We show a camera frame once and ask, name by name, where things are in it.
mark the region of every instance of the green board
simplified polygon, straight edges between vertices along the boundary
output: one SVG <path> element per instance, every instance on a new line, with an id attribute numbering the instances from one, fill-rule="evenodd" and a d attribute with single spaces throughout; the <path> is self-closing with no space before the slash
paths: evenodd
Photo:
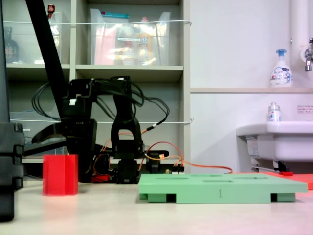
<path id="1" fill-rule="evenodd" d="M 142 174 L 139 197 L 148 202 L 294 202 L 308 184 L 265 174 Z"/>

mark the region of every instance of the soap dispenser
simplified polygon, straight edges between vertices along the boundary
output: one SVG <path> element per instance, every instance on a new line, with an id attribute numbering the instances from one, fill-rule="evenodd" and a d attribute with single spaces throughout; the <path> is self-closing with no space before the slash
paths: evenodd
<path id="1" fill-rule="evenodd" d="M 293 86 L 293 75 L 290 67 L 287 65 L 284 54 L 287 51 L 285 49 L 279 49 L 276 53 L 279 56 L 274 71 L 272 72 L 269 85 L 270 87 L 292 87 Z"/>

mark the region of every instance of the white table surface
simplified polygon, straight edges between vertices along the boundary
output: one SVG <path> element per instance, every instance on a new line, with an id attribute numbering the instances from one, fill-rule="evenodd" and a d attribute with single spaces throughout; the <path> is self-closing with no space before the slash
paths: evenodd
<path id="1" fill-rule="evenodd" d="M 295 203 L 148 204 L 137 185 L 81 184 L 76 196 L 47 197 L 27 181 L 16 199 L 0 235 L 313 235 L 313 191 Z"/>

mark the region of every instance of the sink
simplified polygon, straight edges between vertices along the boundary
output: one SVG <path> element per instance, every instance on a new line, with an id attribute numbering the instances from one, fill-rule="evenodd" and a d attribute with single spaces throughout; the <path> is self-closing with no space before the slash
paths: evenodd
<path id="1" fill-rule="evenodd" d="M 313 122 L 264 122 L 237 128 L 254 158 L 274 161 L 313 161 Z"/>

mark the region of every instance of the label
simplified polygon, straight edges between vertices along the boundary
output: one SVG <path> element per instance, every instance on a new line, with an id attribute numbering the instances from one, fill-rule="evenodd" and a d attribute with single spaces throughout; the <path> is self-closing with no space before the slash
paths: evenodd
<path id="1" fill-rule="evenodd" d="M 133 41 L 133 42 L 140 42 L 139 38 L 117 38 L 119 41 Z"/>
<path id="2" fill-rule="evenodd" d="M 269 83 L 273 86 L 283 85 L 293 81 L 292 72 L 288 68 L 276 67 Z"/>
<path id="3" fill-rule="evenodd" d="M 248 139 L 248 153 L 252 156 L 258 156 L 259 155 L 259 146 L 258 146 L 258 140 L 257 139 Z"/>
<path id="4" fill-rule="evenodd" d="M 299 114 L 313 114 L 313 105 L 298 105 Z"/>
<path id="5" fill-rule="evenodd" d="M 280 111 L 279 110 L 271 110 L 268 113 L 268 121 L 281 121 Z"/>

